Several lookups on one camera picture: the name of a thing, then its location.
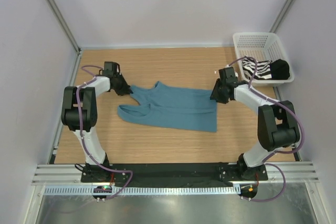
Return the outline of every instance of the gray wall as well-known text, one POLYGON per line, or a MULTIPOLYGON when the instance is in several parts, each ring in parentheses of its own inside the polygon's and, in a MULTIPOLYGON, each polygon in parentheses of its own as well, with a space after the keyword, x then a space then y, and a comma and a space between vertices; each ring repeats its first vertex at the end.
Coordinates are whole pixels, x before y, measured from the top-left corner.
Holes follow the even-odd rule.
POLYGON ((55 0, 81 47, 232 44, 269 31, 285 0, 55 0))
POLYGON ((0 0, 0 223, 20 223, 75 51, 45 0, 0 0))
POLYGON ((297 0, 278 35, 296 74, 281 86, 307 132, 302 157, 313 161, 336 215, 336 0, 297 0))

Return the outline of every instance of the blue cloth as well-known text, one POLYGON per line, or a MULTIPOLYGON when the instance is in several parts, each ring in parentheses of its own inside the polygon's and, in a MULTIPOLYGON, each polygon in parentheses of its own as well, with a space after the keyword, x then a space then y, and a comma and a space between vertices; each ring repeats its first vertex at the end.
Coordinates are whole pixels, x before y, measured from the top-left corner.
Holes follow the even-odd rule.
POLYGON ((152 89, 132 85, 137 105, 118 106, 124 121, 195 131, 217 131, 217 103, 211 90, 169 87, 157 82, 152 89))

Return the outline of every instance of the gray floor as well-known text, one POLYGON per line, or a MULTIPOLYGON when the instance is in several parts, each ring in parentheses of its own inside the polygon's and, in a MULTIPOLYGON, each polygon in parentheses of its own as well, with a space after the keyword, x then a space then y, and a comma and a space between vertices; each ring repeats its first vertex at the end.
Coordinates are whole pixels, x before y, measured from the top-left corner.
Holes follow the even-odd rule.
MULTIPOLYGON (((270 198, 281 187, 261 184, 256 198, 270 198)), ((268 203, 240 200, 237 195, 170 195, 117 197, 81 207, 88 201, 92 196, 44 196, 36 223, 317 223, 304 184, 288 184, 284 195, 268 203), (58 212, 76 209, 71 214, 58 212)))

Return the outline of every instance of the white vent strip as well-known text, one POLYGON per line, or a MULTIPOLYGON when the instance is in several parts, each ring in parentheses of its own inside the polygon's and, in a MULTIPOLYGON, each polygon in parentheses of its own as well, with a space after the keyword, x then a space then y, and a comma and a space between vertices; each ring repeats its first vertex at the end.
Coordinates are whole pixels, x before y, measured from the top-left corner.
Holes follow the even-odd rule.
MULTIPOLYGON (((111 193, 93 193, 96 186, 47 186, 44 195, 110 195, 115 194, 120 187, 113 187, 111 193)), ((240 194, 240 186, 214 188, 137 188, 127 187, 120 196, 146 195, 213 195, 240 194)))

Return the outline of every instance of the striped clothing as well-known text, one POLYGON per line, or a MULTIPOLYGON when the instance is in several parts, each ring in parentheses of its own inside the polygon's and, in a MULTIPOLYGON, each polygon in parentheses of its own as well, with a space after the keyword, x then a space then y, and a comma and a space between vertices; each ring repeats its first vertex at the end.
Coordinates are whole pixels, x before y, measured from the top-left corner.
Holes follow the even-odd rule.
MULTIPOLYGON (((259 61, 257 62, 257 72, 254 77, 256 80, 269 80, 272 79, 271 68, 270 68, 271 61, 259 61)), ((256 64, 253 60, 244 59, 242 62, 244 74, 251 78, 254 70, 256 68, 256 64)))

